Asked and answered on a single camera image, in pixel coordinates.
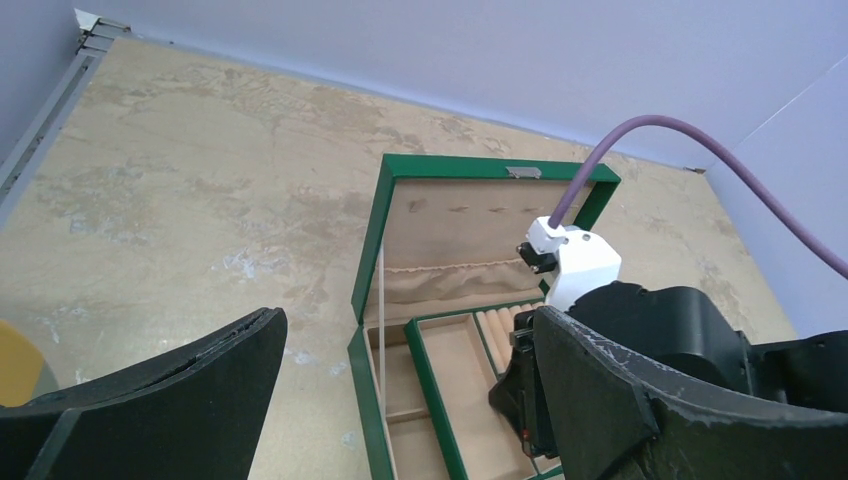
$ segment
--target purple cable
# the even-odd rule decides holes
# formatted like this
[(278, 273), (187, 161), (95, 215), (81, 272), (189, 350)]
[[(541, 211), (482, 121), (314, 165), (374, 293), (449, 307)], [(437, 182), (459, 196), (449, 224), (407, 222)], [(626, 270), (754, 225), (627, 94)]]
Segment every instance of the purple cable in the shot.
[(760, 200), (762, 200), (769, 210), (771, 210), (771, 212), (781, 222), (783, 222), (784, 225), (786, 225), (786, 228), (794, 233), (795, 236), (798, 237), (798, 240), (801, 240), (801, 243), (806, 245), (807, 248), (815, 253), (824, 263), (836, 270), (836, 272), (842, 275), (842, 277), (848, 279), (848, 263), (839, 258), (836, 253), (827, 248), (818, 238), (813, 236), (810, 231), (804, 228), (801, 223), (798, 222), (798, 220), (792, 216), (788, 210), (786, 210), (786, 207), (781, 205), (780, 202), (774, 198), (774, 195), (766, 190), (765, 186), (760, 183), (756, 177), (754, 177), (754, 174), (745, 168), (736, 156), (730, 153), (730, 150), (724, 148), (714, 138), (710, 137), (697, 127), (682, 120), (666, 117), (664, 115), (642, 115), (640, 117), (634, 117), (615, 127), (613, 131), (607, 134), (607, 136), (601, 140), (601, 143), (592, 150), (592, 153), (589, 154), (589, 158), (586, 159), (586, 162), (583, 163), (583, 165), (581, 165), (577, 170), (577, 175), (574, 176), (574, 179), (568, 186), (568, 190), (566, 190), (562, 199), (559, 201), (559, 204), (551, 214), (551, 218), (548, 221), (548, 225), (550, 225), (551, 228), (556, 228), (562, 223), (568, 208), (574, 202), (574, 199), (577, 198), (577, 193), (586, 184), (586, 181), (592, 174), (592, 170), (595, 169), (595, 166), (601, 161), (604, 154), (612, 148), (613, 144), (631, 130), (649, 125), (676, 130), (691, 137), (696, 142), (706, 147), (707, 150), (713, 152), (719, 159), (721, 159), (722, 162), (730, 167), (730, 170), (732, 170), (733, 173), (735, 173), (736, 176), (738, 176)]

